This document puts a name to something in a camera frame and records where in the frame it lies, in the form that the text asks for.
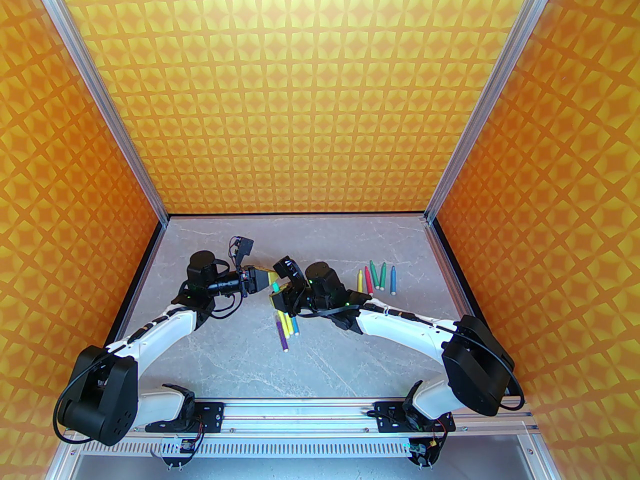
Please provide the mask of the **black table edge strip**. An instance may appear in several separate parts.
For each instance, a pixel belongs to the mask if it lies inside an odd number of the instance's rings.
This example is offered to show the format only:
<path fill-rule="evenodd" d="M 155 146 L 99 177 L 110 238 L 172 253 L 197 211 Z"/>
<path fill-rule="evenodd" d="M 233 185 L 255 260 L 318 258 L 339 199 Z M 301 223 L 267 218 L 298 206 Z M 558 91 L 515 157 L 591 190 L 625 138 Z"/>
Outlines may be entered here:
<path fill-rule="evenodd" d="M 293 212 L 210 212 L 210 213 L 187 213 L 187 212 L 169 212 L 167 219 L 174 218 L 240 218 L 240 217 L 365 217 L 365 216 L 383 216 L 383 217 L 404 217 L 418 216 L 423 217 L 425 210 L 403 210 L 403 211 L 293 211 Z"/>

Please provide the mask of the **grey metal lower panel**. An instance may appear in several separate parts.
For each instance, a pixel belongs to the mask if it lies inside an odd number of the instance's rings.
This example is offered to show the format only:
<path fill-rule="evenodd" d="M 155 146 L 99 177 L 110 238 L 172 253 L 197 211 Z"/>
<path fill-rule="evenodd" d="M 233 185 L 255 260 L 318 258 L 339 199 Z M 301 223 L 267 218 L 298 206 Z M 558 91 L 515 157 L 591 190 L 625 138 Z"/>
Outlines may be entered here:
<path fill-rule="evenodd" d="M 169 470 L 157 459 L 83 457 L 71 480 L 533 480 L 521 465 L 497 468 L 438 462 L 420 469 L 406 459 L 198 459 Z"/>

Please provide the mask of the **small circuit board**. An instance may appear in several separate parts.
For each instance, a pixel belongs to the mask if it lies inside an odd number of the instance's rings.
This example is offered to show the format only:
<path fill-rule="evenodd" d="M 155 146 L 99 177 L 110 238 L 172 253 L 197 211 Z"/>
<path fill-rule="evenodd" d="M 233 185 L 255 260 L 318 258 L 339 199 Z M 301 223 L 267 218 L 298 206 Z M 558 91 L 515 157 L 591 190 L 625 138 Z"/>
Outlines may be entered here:
<path fill-rule="evenodd" d="M 167 470 L 182 471 L 199 452 L 202 440 L 200 438 L 183 438 L 179 442 L 170 442 L 160 448 L 159 457 Z"/>
<path fill-rule="evenodd" d="M 408 459 L 419 469 L 432 469 L 441 455 L 441 449 L 441 440 L 438 438 L 410 438 Z"/>

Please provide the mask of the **black silver table side rail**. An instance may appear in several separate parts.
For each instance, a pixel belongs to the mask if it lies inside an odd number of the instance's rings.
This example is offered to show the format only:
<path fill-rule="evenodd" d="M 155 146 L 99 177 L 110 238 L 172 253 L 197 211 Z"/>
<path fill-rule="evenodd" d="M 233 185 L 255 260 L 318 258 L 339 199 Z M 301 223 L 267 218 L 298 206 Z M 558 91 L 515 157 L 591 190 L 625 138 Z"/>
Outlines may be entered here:
<path fill-rule="evenodd" d="M 131 314 L 135 310 L 138 298 L 140 297 L 140 293 L 150 272 L 151 265 L 153 265 L 158 249 L 162 243 L 166 228 L 167 222 L 157 222 L 150 240 L 142 254 L 142 258 L 135 269 L 130 284 L 125 291 L 125 296 L 122 299 L 119 310 L 117 311 L 109 332 L 106 335 L 104 341 L 105 345 L 109 345 L 110 343 L 117 341 L 126 330 L 126 327 L 130 322 Z"/>
<path fill-rule="evenodd" d="M 486 323 L 480 304 L 437 218 L 426 221 L 425 233 L 458 314 L 468 314 Z"/>

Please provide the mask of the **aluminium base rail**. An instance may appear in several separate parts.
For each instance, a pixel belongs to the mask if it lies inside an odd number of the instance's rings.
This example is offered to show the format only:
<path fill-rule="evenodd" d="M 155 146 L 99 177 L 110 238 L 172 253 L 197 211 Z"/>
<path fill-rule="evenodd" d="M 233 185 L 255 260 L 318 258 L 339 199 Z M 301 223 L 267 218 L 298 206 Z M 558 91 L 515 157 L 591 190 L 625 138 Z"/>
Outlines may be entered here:
<path fill-rule="evenodd" d="M 538 434 L 530 411 L 500 409 L 496 416 L 483 416 L 470 409 L 452 412 L 455 431 L 449 433 L 381 433 L 375 419 L 366 416 L 375 402 L 403 403 L 400 398 L 192 398 L 164 388 L 138 395 L 137 402 L 125 396 L 121 400 L 62 404 L 54 416 L 58 437 L 76 444 L 96 441 L 114 446 L 133 432 L 146 432 L 146 425 L 175 419 L 187 401 L 224 403 L 221 435 L 252 437 L 311 436 L 337 438 L 346 435 L 380 434 L 411 438 L 445 435 Z"/>

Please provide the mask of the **aluminium frame post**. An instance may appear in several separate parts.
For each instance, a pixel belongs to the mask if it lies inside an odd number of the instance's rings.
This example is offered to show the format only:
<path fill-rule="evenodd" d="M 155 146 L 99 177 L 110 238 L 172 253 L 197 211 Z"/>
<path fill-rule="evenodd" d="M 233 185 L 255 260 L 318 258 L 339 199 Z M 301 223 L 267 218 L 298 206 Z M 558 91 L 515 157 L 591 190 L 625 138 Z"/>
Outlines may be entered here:
<path fill-rule="evenodd" d="M 548 2 L 549 0 L 523 1 L 470 118 L 426 206 L 423 213 L 426 227 L 432 227 L 455 185 Z"/>
<path fill-rule="evenodd" d="M 62 39 L 78 73 L 80 73 L 98 111 L 105 121 L 126 163 L 155 213 L 162 228 L 169 224 L 169 213 L 156 189 L 150 174 L 126 130 L 121 115 L 90 55 L 85 40 L 74 22 L 65 0 L 41 0 L 55 29 Z"/>

